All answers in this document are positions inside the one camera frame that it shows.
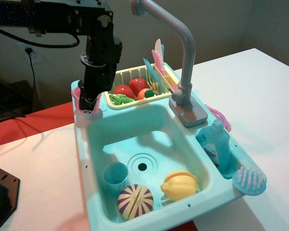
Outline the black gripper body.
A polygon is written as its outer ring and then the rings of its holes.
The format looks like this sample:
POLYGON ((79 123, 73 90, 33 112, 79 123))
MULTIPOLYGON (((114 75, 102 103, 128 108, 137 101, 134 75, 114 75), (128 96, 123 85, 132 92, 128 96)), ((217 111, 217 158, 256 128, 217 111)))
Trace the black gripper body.
POLYGON ((96 99, 100 93, 111 90, 117 64, 93 65, 83 61, 82 64, 85 66, 85 74, 78 87, 85 99, 96 99))

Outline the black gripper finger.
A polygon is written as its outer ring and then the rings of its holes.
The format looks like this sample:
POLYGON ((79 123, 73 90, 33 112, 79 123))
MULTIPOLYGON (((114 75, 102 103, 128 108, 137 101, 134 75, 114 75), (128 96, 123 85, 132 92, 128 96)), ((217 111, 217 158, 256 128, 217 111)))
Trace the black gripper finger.
POLYGON ((79 98, 79 108, 82 110, 89 109, 91 111, 96 104, 96 99, 90 102, 88 99, 85 98, 84 93, 81 93, 79 98))

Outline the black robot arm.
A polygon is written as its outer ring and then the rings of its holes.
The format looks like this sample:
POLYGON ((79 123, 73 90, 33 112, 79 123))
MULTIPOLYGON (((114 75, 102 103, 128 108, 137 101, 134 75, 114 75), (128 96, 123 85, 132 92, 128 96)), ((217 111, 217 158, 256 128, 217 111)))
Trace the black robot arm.
POLYGON ((104 0, 0 0, 0 33, 19 42, 49 49, 67 49, 79 45, 79 36, 87 36, 86 50, 80 56, 85 66, 84 79, 78 82, 76 105, 85 114, 94 112, 99 95, 111 90, 122 42, 113 35, 113 11, 104 0), (75 43, 39 44, 1 29, 26 27, 40 37, 46 33, 70 34, 75 43))

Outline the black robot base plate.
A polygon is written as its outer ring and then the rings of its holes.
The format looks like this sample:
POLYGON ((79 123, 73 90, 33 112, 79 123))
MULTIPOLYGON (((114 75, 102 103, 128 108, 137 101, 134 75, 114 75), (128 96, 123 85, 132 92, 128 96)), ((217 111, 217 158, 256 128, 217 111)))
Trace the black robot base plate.
POLYGON ((20 179, 0 168, 0 228, 17 209, 20 179))

